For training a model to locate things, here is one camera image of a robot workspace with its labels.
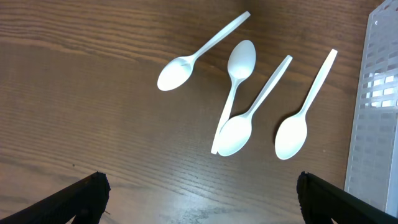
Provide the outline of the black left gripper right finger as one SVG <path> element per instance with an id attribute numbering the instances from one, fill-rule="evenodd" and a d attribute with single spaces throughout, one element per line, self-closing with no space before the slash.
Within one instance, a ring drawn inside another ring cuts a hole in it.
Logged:
<path id="1" fill-rule="evenodd" d="M 297 193 L 304 222 L 312 223 L 397 223 L 397 218 L 352 196 L 329 182 L 303 171 L 297 179 Z"/>

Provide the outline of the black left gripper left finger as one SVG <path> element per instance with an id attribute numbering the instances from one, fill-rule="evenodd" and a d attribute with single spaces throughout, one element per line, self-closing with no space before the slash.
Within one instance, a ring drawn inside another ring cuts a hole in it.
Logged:
<path id="1" fill-rule="evenodd" d="M 95 172 L 59 192 L 1 219 L 1 223 L 98 224 L 111 190 L 106 174 Z"/>

